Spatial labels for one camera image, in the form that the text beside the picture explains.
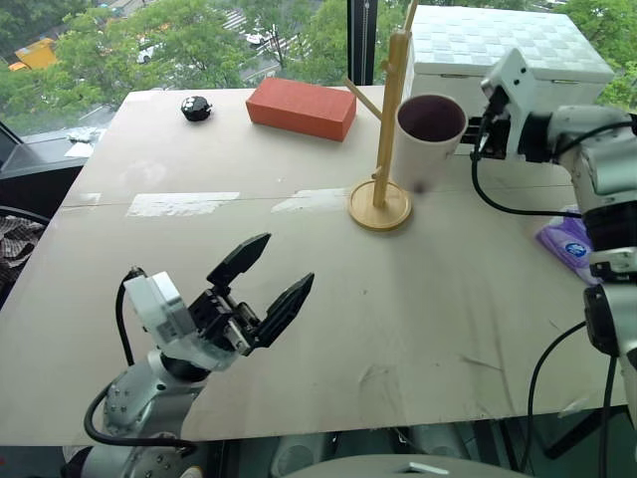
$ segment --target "red block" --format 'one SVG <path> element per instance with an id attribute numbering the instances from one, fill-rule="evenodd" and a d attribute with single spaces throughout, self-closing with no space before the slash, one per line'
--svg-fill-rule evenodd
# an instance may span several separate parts
<path id="1" fill-rule="evenodd" d="M 266 78 L 246 100 L 252 122 L 343 141 L 356 97 L 343 90 Z"/>

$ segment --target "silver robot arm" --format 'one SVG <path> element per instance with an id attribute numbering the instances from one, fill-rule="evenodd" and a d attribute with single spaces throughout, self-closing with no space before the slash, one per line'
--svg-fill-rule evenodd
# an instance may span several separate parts
<path id="1" fill-rule="evenodd" d="M 205 476 L 207 447 L 178 438 L 192 403 L 210 372 L 273 343 L 299 312 L 314 280 L 308 274 L 293 284 L 263 321 L 247 304 L 237 304 L 230 283 L 259 259 L 269 239 L 270 234 L 262 234 L 237 247 L 208 275 L 213 287 L 190 307 L 165 272 L 124 282 L 157 350 L 130 366 L 92 403 L 85 430 L 102 445 L 88 455 L 83 478 Z M 105 432 L 93 427 L 102 400 Z"/>
<path id="2" fill-rule="evenodd" d="M 633 117 L 602 106 L 532 109 L 537 81 L 518 50 L 511 50 L 483 80 L 496 121 L 510 125 L 507 157 L 554 162 L 568 170 L 594 252 L 584 291 L 591 343 L 618 357 L 630 414 L 637 423 L 637 137 Z"/>

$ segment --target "tabletop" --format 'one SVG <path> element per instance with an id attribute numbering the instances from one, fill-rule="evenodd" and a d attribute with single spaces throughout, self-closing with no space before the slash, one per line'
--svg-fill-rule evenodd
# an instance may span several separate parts
<path id="1" fill-rule="evenodd" d="M 365 92 L 379 105 L 382 89 Z M 584 284 L 539 246 L 544 219 L 481 202 L 455 156 L 391 233 L 348 216 L 375 164 L 379 122 L 361 104 L 344 142 L 250 123 L 251 90 L 131 93 L 0 313 L 0 444 L 82 444 L 93 397 L 124 368 L 116 287 L 131 265 L 167 271 L 186 303 L 237 244 L 272 239 L 234 283 L 259 315 L 315 272 L 300 314 L 268 349 L 213 373 L 188 439 L 243 438 L 525 413 L 543 349 L 583 320 Z M 556 166 L 484 160 L 481 182 L 512 207 L 574 202 Z M 137 359 L 153 344 L 124 309 Z M 585 333 L 548 359 L 536 411 L 601 404 L 607 358 Z M 616 380 L 615 402 L 624 402 Z"/>

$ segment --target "round wooden base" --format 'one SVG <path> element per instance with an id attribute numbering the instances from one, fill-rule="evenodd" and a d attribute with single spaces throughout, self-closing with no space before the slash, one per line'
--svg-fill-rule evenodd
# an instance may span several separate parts
<path id="1" fill-rule="evenodd" d="M 372 231 L 389 231 L 405 222 L 411 213 L 409 194 L 393 182 L 387 183 L 382 207 L 374 207 L 373 197 L 373 179 L 358 184 L 349 196 L 349 214 L 362 227 Z"/>

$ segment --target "white storage box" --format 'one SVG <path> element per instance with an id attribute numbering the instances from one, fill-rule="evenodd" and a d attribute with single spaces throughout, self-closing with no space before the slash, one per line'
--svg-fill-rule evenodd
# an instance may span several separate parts
<path id="1" fill-rule="evenodd" d="M 403 98 L 447 95 L 468 118 L 484 112 L 480 81 L 513 47 L 539 81 L 538 112 L 590 105 L 614 76 L 566 15 L 420 5 L 412 33 Z"/>

